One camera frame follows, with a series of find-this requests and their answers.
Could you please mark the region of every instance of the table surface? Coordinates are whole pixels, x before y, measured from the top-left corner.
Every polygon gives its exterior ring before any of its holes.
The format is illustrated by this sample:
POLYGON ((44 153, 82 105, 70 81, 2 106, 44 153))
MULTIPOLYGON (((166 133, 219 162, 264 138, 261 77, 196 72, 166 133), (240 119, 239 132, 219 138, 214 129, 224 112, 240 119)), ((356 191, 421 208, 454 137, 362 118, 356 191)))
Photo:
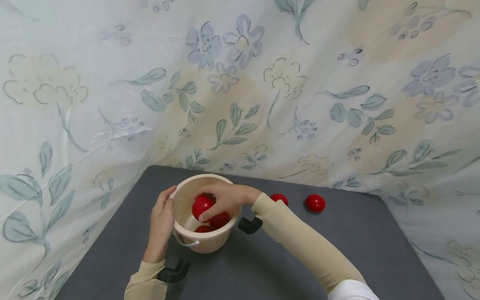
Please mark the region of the table surface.
MULTIPOLYGON (((57 299, 119 300, 138 270, 146 246, 151 209, 160 191, 202 172, 149 167, 107 223, 57 299)), ((224 175, 267 194, 282 193, 289 208, 330 240, 360 270, 381 300, 444 299, 383 201, 374 195, 271 180, 224 175), (312 215, 303 207, 311 193, 326 208, 312 215)), ((240 217, 253 218, 250 209, 240 217)), ((235 227, 227 243, 197 254, 173 238, 167 266, 191 262, 187 277, 168 287, 167 300, 326 300, 307 269, 263 230, 246 235, 235 227)))

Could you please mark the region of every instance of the fabric backdrop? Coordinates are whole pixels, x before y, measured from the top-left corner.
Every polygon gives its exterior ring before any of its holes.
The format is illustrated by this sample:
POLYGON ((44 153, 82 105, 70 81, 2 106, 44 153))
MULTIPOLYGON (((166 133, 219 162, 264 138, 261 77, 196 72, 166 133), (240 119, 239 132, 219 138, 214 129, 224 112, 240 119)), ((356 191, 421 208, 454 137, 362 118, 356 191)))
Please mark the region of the fabric backdrop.
POLYGON ((479 14, 0 0, 0 298, 54 299, 161 164, 377 194, 445 298, 480 300, 479 14))

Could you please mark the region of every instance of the white bucket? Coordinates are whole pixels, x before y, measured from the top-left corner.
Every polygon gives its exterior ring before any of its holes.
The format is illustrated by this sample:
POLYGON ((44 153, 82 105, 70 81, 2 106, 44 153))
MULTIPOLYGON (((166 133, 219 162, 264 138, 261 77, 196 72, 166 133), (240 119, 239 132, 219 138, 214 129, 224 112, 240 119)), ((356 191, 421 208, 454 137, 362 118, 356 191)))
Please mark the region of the white bucket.
POLYGON ((196 175, 182 181, 170 196, 174 199, 173 216, 175 225, 173 234, 180 245, 189 247, 197 253, 212 253, 220 249, 230 236, 230 231, 241 212, 241 207, 232 208, 227 211, 231 220, 222 228, 212 232, 195 232, 197 227, 208 224, 200 223, 192 215, 193 196, 201 187, 217 182, 232 183, 230 180, 215 174, 196 175))

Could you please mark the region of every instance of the red ball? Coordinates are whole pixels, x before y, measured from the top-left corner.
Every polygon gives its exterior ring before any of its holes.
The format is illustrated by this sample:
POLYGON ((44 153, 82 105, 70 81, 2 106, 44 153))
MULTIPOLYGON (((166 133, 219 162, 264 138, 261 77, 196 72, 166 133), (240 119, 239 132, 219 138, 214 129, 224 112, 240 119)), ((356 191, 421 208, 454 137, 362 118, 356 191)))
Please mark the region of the red ball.
POLYGON ((272 194, 272 195, 270 196, 270 198, 271 198, 273 201, 275 201, 275 202, 277 202, 278 200, 282 200, 283 203, 285 203, 285 205, 288 206, 288 200, 287 200, 287 198, 286 198, 284 195, 282 195, 282 194, 272 194))
POLYGON ((218 214, 214 217, 212 217, 209 221, 208 224, 213 230, 217 230, 225 226, 228 222, 230 222, 230 215, 227 212, 223 212, 221 214, 218 214))
POLYGON ((195 229, 195 232, 201 232, 201 233, 210 232, 210 231, 213 231, 213 229, 207 225, 202 225, 202 226, 199 226, 197 229, 195 229))
POLYGON ((312 213, 321 213, 325 209, 325 200, 315 194, 308 195, 303 204, 312 213))
POLYGON ((195 198, 192 204, 192 215, 197 219, 200 217, 204 211, 210 209, 215 204, 215 200, 212 196, 209 195, 200 195, 195 198))

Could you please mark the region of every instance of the beige sleeve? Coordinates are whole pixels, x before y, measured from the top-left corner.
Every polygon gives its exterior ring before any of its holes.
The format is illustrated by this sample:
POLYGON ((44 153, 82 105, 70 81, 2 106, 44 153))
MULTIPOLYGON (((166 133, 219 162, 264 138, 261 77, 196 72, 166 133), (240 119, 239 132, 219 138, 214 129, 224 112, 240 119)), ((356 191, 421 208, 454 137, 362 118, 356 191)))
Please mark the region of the beige sleeve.
POLYGON ((360 272, 334 245, 300 220, 282 201, 274 202, 262 193, 252 211, 264 222, 265 232, 307 267, 327 294, 343 280, 365 283, 360 272))
POLYGON ((125 289, 125 300, 164 300, 167 284, 154 277, 165 267, 165 260, 157 264, 140 263, 140 269, 130 277, 125 289))

